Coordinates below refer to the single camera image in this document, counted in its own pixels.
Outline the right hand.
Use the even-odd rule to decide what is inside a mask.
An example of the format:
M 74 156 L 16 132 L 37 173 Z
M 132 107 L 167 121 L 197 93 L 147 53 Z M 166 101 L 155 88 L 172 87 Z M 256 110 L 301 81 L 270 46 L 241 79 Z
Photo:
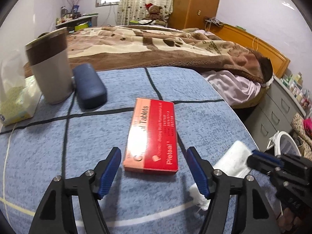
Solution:
M 282 233 L 296 230 L 302 225 L 302 223 L 302 220 L 295 216 L 289 208 L 285 208 L 283 214 L 278 217 L 278 226 Z

